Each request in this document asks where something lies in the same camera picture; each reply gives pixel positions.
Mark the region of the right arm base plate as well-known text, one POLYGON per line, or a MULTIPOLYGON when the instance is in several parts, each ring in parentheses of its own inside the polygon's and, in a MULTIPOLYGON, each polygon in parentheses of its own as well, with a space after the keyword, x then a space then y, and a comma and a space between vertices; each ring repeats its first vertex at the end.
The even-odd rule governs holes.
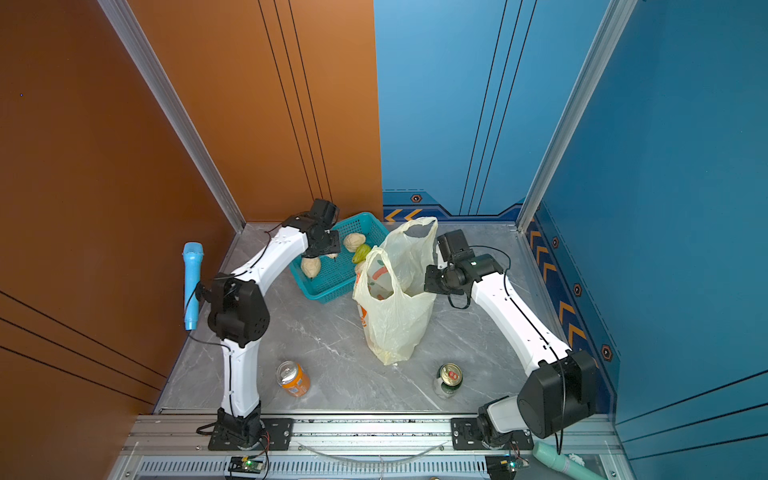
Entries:
POLYGON ((507 450, 529 451, 534 440, 528 430, 497 431, 483 415, 450 419, 453 448, 457 451, 507 450))

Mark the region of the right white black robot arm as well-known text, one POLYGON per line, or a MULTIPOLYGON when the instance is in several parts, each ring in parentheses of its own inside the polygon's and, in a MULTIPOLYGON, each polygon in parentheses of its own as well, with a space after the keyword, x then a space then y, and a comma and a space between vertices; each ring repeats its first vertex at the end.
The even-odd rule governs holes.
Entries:
POLYGON ((596 412, 598 364, 587 351, 574 351, 549 330, 522 300, 490 254, 478 255, 464 232, 438 237, 438 263, 425 273, 425 290, 447 297, 463 295, 481 307, 513 348, 527 375, 520 392, 478 409, 484 444, 501 448, 513 433, 527 430, 539 439, 552 436, 556 451, 565 429, 596 412))

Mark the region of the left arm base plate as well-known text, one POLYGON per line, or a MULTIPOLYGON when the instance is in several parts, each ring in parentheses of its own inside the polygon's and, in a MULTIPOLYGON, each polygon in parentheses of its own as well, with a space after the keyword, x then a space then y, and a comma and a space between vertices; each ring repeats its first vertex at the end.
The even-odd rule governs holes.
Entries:
POLYGON ((210 451, 287 451, 293 437, 292 418, 260 418, 243 428, 216 422, 209 439, 210 451))

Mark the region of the cream plastic bag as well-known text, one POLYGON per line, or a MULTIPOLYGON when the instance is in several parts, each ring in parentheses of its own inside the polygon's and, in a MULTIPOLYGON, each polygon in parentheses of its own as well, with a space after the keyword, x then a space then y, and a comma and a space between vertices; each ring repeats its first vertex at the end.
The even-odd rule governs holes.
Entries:
POLYGON ((390 232, 362 263, 353 290, 366 343, 383 365, 410 359, 432 316, 436 295, 425 290, 436 263, 438 220, 422 217, 390 232))

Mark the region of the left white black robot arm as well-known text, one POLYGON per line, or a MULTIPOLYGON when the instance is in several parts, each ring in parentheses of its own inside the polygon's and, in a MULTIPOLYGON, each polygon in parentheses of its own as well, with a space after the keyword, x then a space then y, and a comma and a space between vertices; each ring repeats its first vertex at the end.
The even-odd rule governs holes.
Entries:
POLYGON ((194 293, 209 303, 208 327, 224 355, 224 395, 216 421, 201 427, 212 451, 253 450, 265 446, 258 392, 258 350, 270 324, 264 299, 275 279, 297 257, 317 259, 341 251, 333 229, 338 207, 316 199, 312 207, 281 222, 267 233, 265 247, 232 273, 219 273, 194 293))

